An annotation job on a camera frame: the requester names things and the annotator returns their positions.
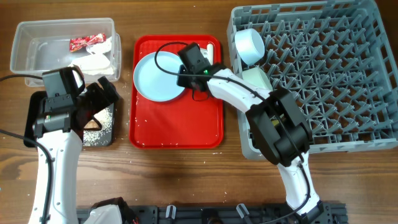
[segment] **dish rack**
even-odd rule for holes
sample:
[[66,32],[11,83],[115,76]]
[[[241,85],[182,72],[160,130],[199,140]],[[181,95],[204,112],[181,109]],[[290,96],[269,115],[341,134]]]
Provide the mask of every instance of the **dish rack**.
[[[235,33],[256,29],[266,47],[259,66],[273,88],[290,90],[313,131],[310,152],[370,151],[398,146],[397,65],[373,0],[243,6],[232,10],[227,37],[234,73]],[[242,150],[256,149],[238,111]]]

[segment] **red tray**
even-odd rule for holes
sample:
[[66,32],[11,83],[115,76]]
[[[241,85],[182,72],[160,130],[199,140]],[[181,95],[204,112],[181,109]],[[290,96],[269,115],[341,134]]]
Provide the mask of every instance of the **red tray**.
[[[210,35],[146,35],[134,47],[134,68],[146,55],[156,52],[171,41],[196,42],[201,48],[214,45],[214,63],[221,62],[221,46]],[[170,45],[163,51],[177,52],[182,45]],[[195,99],[205,99],[204,93],[195,92]],[[140,149],[210,149],[218,146],[224,137],[223,102],[213,97],[194,101],[192,90],[186,89],[170,102],[145,99],[132,84],[130,132],[133,145]]]

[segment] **red snack wrapper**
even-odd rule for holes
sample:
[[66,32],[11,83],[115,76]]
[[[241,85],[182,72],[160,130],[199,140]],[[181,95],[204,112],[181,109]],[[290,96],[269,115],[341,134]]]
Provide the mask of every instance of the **red snack wrapper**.
[[105,34],[90,35],[88,37],[80,37],[76,39],[70,39],[69,41],[69,52],[75,52],[77,50],[86,47],[87,45],[93,45],[102,43],[106,40]]

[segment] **table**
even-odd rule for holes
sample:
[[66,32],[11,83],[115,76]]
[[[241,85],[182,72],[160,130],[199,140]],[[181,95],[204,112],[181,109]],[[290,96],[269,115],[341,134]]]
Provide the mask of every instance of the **table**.
[[[135,41],[146,34],[211,34],[229,65],[226,28],[235,6],[278,1],[15,0],[0,5],[0,77],[10,75],[9,59],[21,21],[111,17],[123,47],[116,88],[116,140],[110,147],[85,147],[77,171],[77,205],[122,196],[129,205],[248,205],[282,203],[279,171],[269,162],[241,154],[236,110],[225,105],[225,135],[212,150],[142,151],[128,140],[129,95]],[[377,1],[391,47],[398,56],[396,1]],[[0,128],[23,134],[30,95],[23,79],[0,84]],[[310,156],[312,179],[321,199],[346,203],[350,223],[398,223],[398,150],[326,153]],[[0,135],[0,223],[27,223],[34,200],[37,153],[22,141]]]

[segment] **white plate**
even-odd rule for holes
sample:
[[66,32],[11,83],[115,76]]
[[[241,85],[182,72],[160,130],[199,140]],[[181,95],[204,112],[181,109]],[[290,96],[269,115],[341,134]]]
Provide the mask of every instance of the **white plate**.
[[[157,63],[165,70],[178,73],[182,62],[170,52],[159,52]],[[134,69],[134,86],[148,100],[169,101],[184,91],[177,85],[177,76],[160,71],[155,64],[155,52],[141,59]]]

